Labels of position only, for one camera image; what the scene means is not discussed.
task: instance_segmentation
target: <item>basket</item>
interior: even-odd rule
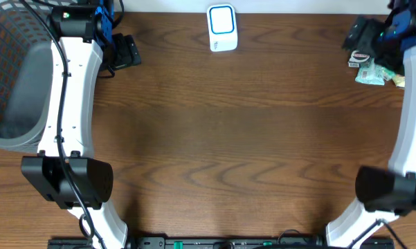
[[[46,18],[49,7],[27,2]],[[0,0],[0,148],[37,152],[48,116],[52,61],[51,41],[38,21],[17,0]]]

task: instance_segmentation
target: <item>blue square outline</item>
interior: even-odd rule
[[[212,25],[212,15],[211,15],[211,11],[213,9],[215,9],[215,8],[229,8],[229,10],[230,10],[230,18],[231,18],[231,21],[233,23],[233,29],[231,31],[226,31],[226,32],[221,32],[221,33],[214,32],[214,27]],[[235,26],[234,26],[234,15],[233,15],[233,9],[230,6],[216,6],[216,7],[212,7],[209,10],[209,21],[210,21],[210,29],[211,29],[212,33],[215,34],[215,35],[229,34],[229,33],[234,32],[234,29],[235,29]]]

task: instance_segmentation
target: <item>wooden table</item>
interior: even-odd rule
[[[127,14],[143,64],[97,81],[92,129],[134,233],[312,233],[340,215],[360,165],[386,168],[403,98],[354,82],[340,47],[355,18],[238,15],[237,50],[211,53],[203,14]],[[79,236],[21,156],[0,150],[0,248]],[[416,248],[416,212],[392,226]]]

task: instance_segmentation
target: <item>white backdrop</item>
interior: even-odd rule
[[[118,0],[114,0],[120,10]],[[129,12],[205,12],[230,3],[238,13],[389,14],[389,0],[124,0]]]

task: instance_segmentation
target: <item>pile of packets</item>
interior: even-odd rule
[[[404,89],[404,76],[398,75],[380,65],[376,65],[371,56],[364,55],[358,50],[352,52],[347,64],[352,68],[360,68],[355,78],[356,82],[383,86],[385,81],[393,80],[397,87]]]

